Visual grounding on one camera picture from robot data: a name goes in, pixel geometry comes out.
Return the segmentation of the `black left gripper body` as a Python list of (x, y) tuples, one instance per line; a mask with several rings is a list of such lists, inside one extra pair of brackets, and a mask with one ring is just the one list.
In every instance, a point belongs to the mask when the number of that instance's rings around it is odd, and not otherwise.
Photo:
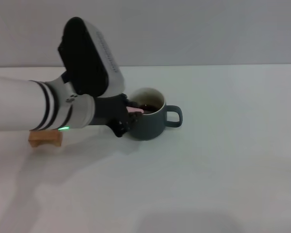
[(125, 94), (108, 98), (94, 98), (95, 113), (89, 125), (107, 125), (114, 121), (127, 124), (129, 119), (127, 103), (128, 99)]

